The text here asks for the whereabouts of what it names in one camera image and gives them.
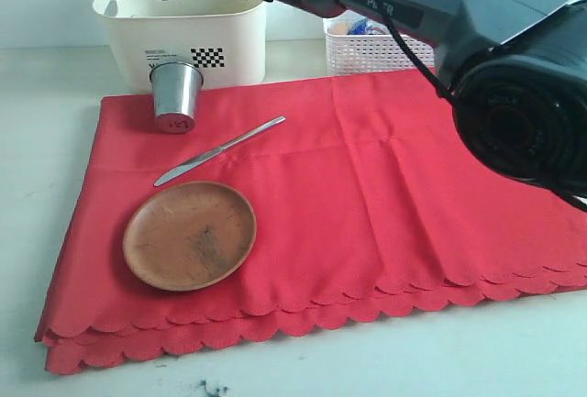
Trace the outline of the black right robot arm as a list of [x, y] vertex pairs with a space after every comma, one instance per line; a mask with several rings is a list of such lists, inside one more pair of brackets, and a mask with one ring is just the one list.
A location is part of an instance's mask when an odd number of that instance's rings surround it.
[[567, 202], [586, 194], [586, 0], [277, 0], [353, 11], [432, 47], [416, 67], [492, 171]]

